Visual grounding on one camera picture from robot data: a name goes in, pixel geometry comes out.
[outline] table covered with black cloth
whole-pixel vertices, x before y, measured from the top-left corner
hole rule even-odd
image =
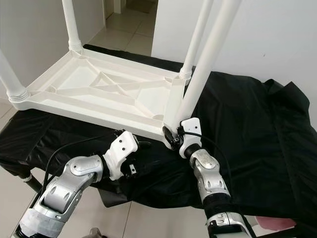
[[[85,45],[86,49],[178,72],[181,63]],[[193,113],[202,134],[214,140],[231,168],[234,203],[245,215],[292,218],[302,237],[317,237],[317,133],[310,125],[309,100],[293,84],[265,83],[247,77],[212,72]],[[46,168],[60,146],[98,135],[102,139],[59,153],[55,172],[73,157],[105,153],[115,139],[113,129],[27,110],[17,112],[0,133],[0,164],[13,175]],[[151,207],[200,207],[197,181],[188,161],[161,142],[141,150],[133,162],[138,176],[122,178],[117,187],[133,200]],[[203,140],[219,161],[228,184],[224,159]],[[108,179],[94,185],[113,190]]]

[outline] black cable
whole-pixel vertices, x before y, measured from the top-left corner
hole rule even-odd
[[[52,181],[52,179],[58,174],[59,170],[61,168],[59,168],[51,177],[50,177],[50,180],[49,180],[49,167],[51,166],[51,163],[53,161],[53,159],[55,158],[55,156],[63,149],[69,147],[69,146],[73,146],[73,145],[77,145],[77,144],[80,144],[80,143],[84,143],[84,142],[87,142],[87,141],[91,141],[91,140],[97,140],[97,139],[100,139],[100,138],[103,138],[103,137],[108,137],[110,135],[101,135],[101,136],[95,136],[95,137],[92,137],[92,138],[89,138],[89,139],[85,139],[85,140],[80,140],[80,141],[76,141],[76,142],[71,142],[71,143],[68,143],[66,145],[63,145],[62,147],[58,148],[57,150],[54,151],[54,153],[51,155],[47,165],[46,165],[46,170],[45,170],[45,176],[44,176],[44,181],[43,181],[43,187],[42,187],[42,191],[41,191],[41,196],[43,195],[48,183],[50,181]]]
[[[206,141],[208,141],[210,144],[212,144],[219,151],[219,153],[221,154],[221,156],[223,157],[223,159],[226,162],[226,166],[227,166],[227,170],[228,170],[228,177],[229,177],[229,192],[231,192],[230,195],[231,195],[231,199],[233,200],[231,169],[230,169],[230,166],[229,166],[228,159],[224,155],[223,151],[219,148],[219,146],[213,140],[209,139],[208,137],[206,137],[204,135],[200,135],[200,134],[197,134],[197,133],[191,133],[191,132],[184,132],[184,131],[183,131],[183,134],[194,135],[194,136],[198,136],[198,137],[200,137],[202,139],[205,139]]]

